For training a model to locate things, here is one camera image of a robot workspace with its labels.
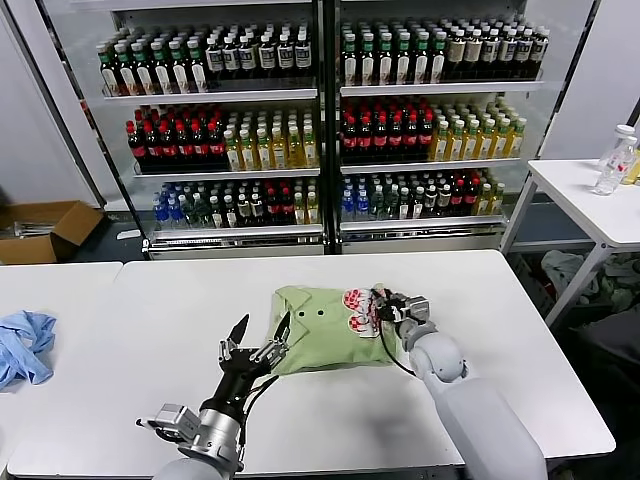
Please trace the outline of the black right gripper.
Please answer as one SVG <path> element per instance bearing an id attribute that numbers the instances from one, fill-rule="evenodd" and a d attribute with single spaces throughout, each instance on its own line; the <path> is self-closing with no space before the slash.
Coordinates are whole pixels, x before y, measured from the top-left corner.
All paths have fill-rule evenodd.
<path id="1" fill-rule="evenodd" d="M 376 285 L 371 289 L 371 302 L 366 309 L 366 316 L 371 324 L 382 322 L 399 323 L 406 316 L 407 297 L 392 292 L 390 289 Z"/>

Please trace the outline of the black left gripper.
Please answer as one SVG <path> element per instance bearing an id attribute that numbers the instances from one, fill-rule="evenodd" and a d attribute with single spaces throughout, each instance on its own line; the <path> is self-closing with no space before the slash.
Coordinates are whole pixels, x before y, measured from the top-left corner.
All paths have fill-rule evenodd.
<path id="1" fill-rule="evenodd" d="M 213 410 L 224 415 L 244 415 L 245 404 L 257 379 L 271 373 L 289 349 L 290 313 L 278 323 L 275 333 L 259 348 L 240 347 L 249 323 L 249 314 L 234 325 L 226 339 L 219 342 L 219 366 L 223 376 L 212 397 L 202 402 L 199 411 Z"/>

